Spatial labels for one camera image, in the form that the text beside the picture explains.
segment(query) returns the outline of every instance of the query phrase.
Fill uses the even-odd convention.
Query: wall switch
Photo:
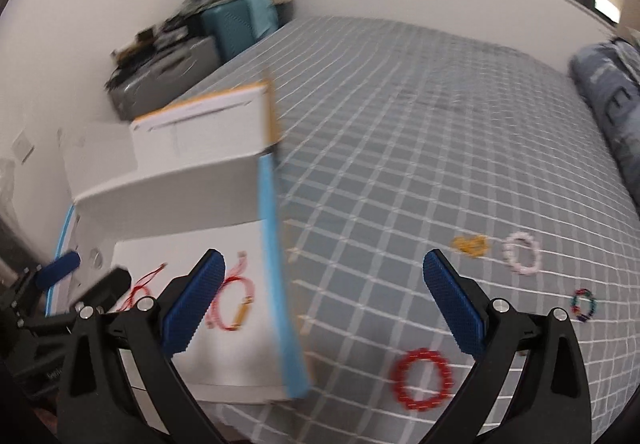
[[[27,138],[27,135],[24,131],[20,132],[20,135],[15,138],[14,143],[11,145],[12,150],[14,151],[14,157],[20,161],[21,164],[24,164],[25,161],[29,158],[31,153],[33,153],[33,149],[35,148],[31,141]]]

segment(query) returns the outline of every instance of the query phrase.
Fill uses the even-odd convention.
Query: bed
[[[640,380],[640,223],[571,79],[509,48],[384,20],[294,20],[192,88],[190,97],[276,77],[285,134],[281,200],[292,295],[316,382],[302,400],[204,405],[254,442],[414,444],[444,405],[409,412],[391,364],[417,347],[451,363],[454,391],[472,366],[421,278],[443,250],[489,297],[524,312],[598,299],[574,321],[590,383],[593,438]],[[501,240],[531,233],[542,271],[515,274]],[[457,235],[485,234],[469,258]],[[484,427],[500,423],[524,358],[516,356]],[[415,395],[437,390],[414,366]]]

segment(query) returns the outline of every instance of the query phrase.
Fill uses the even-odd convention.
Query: white box
[[[196,400],[266,402],[303,397],[309,377],[287,309],[279,241],[266,85],[196,98],[131,125],[91,124],[68,140],[65,169],[74,207],[58,252],[75,249],[81,267],[47,296],[47,313],[66,312],[115,266],[158,296],[217,249],[227,271],[247,255],[254,302],[237,331],[198,327],[174,365]],[[220,294],[230,324],[244,291]],[[123,304],[121,299],[116,309]],[[143,388],[123,354],[132,386]]]

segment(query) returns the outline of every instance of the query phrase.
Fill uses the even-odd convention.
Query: blue strip
[[[275,319],[276,333],[282,354],[282,378],[287,397],[305,397],[309,391],[309,378],[302,356],[302,347],[295,333],[282,277],[282,249],[278,232],[278,195],[276,194],[273,161],[270,154],[258,162],[258,212],[264,221],[262,249],[266,259],[266,277],[270,292],[271,313]]]
[[[54,260],[58,259],[60,257],[60,254],[62,253],[62,246],[65,243],[66,230],[68,230],[69,228],[69,223],[71,222],[71,217],[73,216],[73,214],[74,214],[74,206],[73,204],[71,204],[71,206],[69,207],[69,211],[66,212],[65,223],[62,225],[62,232],[60,233],[60,237],[58,239],[58,245],[56,246],[56,254],[54,256]],[[53,301],[53,287],[50,287],[49,290],[47,290],[47,301],[44,307],[45,316],[48,316],[51,314],[51,302]]]

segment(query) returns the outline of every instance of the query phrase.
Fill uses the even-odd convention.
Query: gray suitcase
[[[123,120],[133,120],[167,106],[220,66],[212,37],[194,38],[164,52],[109,91]]]

